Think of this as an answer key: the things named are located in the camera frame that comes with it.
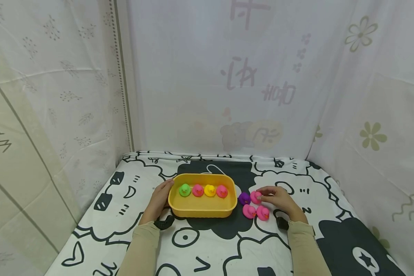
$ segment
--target bed sheet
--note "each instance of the bed sheet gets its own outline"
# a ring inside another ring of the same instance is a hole
[[[314,227],[333,276],[404,275],[337,183],[312,162],[149,151],[123,156],[46,275],[116,275],[154,188],[185,172],[226,174],[237,194],[267,185],[285,188]],[[161,231],[156,275],[291,276],[287,233],[276,224],[276,218],[288,217],[265,205],[268,221],[245,218],[239,204],[228,218],[176,217]],[[161,220],[170,214],[164,209]]]

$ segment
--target yellow plastic basin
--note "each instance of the yellow plastic basin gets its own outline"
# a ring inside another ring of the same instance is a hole
[[[227,218],[237,204],[234,181],[224,174],[180,174],[174,179],[175,184],[169,192],[169,205],[173,213],[183,218]],[[187,183],[191,188],[199,184],[204,188],[206,185],[213,185],[217,188],[224,185],[228,190],[225,198],[208,197],[203,194],[195,197],[191,192],[187,197],[179,194],[179,188]]]

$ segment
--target green rubber duck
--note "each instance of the green rubber duck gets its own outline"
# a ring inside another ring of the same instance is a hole
[[[180,187],[180,195],[182,197],[186,197],[190,194],[190,192],[192,192],[192,188],[190,188],[189,184],[184,183],[183,185],[181,185]]]

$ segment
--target beige sleeve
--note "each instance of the beige sleeve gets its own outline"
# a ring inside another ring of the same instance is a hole
[[[159,229],[153,223],[150,221],[134,229],[132,242],[118,270],[118,276],[155,275]]]
[[[288,243],[291,247],[293,275],[331,276],[314,239],[313,227],[300,221],[289,221],[288,225]]]

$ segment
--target white curtain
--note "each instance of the white curtain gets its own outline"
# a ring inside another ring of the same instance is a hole
[[[137,149],[308,158],[414,275],[414,1],[129,3]]]
[[[0,0],[0,275],[44,275],[133,150],[116,3]]]

